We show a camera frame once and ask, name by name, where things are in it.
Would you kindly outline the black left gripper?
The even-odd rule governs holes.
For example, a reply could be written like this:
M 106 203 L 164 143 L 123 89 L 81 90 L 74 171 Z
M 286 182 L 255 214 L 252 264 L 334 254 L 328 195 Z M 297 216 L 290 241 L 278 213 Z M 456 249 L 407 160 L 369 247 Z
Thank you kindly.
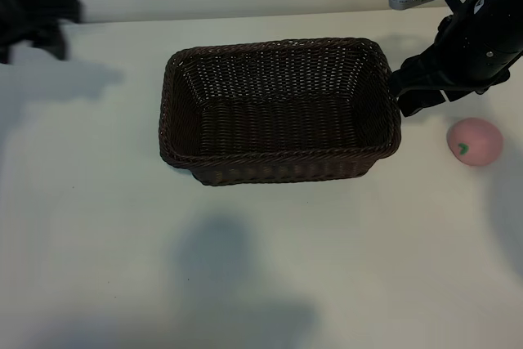
M 80 0 L 1 0 L 1 63 L 10 62 L 11 47 L 20 42 L 31 42 L 57 60 L 66 60 L 68 47 L 58 24 L 37 28 L 31 18 L 50 18 L 82 22 Z

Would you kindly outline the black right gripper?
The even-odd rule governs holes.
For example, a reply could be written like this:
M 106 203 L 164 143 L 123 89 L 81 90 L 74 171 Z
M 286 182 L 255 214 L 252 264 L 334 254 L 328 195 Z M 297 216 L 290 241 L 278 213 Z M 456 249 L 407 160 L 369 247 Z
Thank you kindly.
M 433 50 L 406 59 L 389 79 L 404 117 L 446 102 L 440 90 L 482 94 L 507 79 L 522 53 L 522 0 L 445 0 L 450 26 Z

